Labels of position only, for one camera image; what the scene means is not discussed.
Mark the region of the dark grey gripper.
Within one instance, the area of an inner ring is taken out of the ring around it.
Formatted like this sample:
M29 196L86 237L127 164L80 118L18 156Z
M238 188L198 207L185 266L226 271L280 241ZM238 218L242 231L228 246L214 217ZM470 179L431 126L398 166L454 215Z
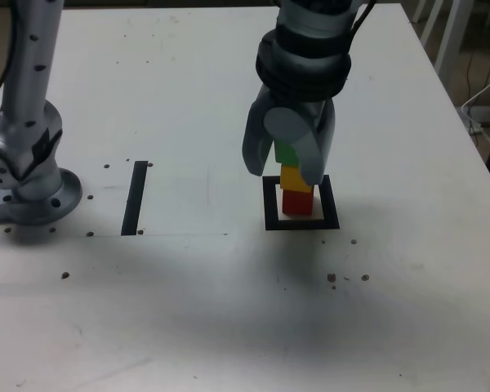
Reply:
M262 85L249 109L242 144L246 168L262 176L274 140L278 163L296 167L307 185L320 185L335 129L333 102L274 100Z

